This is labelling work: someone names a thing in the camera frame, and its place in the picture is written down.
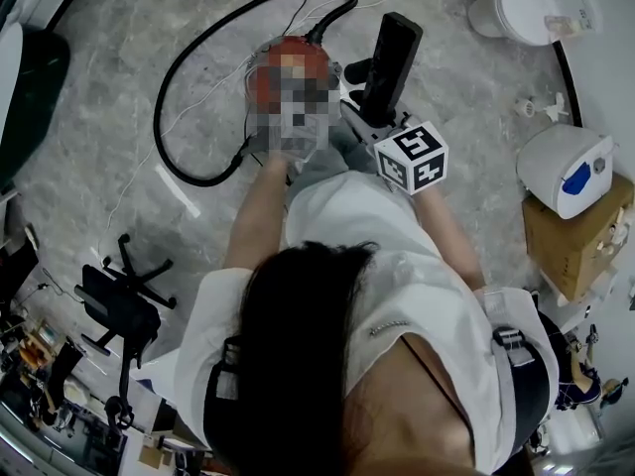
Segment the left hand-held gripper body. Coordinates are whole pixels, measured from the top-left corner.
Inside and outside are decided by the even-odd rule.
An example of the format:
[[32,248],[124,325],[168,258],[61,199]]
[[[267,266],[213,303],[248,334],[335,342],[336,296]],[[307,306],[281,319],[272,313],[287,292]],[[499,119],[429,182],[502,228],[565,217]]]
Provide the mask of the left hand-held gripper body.
[[292,163],[306,163],[328,148],[329,134],[339,120],[338,102],[319,103],[316,112],[300,102],[283,102],[274,111],[251,102],[246,112],[246,153],[273,153]]

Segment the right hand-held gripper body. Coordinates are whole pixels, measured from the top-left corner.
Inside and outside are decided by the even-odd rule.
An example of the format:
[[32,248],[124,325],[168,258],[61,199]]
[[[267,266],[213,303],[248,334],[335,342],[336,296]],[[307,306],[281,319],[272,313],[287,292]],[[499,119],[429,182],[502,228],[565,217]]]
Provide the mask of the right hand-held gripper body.
[[430,121],[399,101],[387,121],[374,127],[350,99],[340,102],[341,116],[375,160],[377,174],[408,195],[446,178],[448,145]]

